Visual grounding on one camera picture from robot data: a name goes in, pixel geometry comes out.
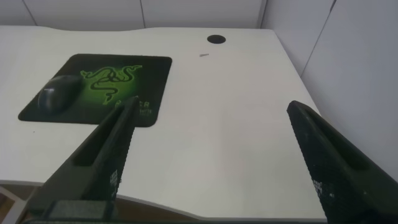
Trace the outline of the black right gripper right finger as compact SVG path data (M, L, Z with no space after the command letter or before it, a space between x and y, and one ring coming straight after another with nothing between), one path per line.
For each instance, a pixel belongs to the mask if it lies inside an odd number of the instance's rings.
M328 223L397 223L397 181L311 107L287 113Z

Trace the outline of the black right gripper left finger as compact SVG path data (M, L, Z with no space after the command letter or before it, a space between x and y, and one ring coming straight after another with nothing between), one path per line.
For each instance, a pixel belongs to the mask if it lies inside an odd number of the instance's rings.
M49 207L59 200L115 199L138 116L136 96L113 109L41 186L29 207Z

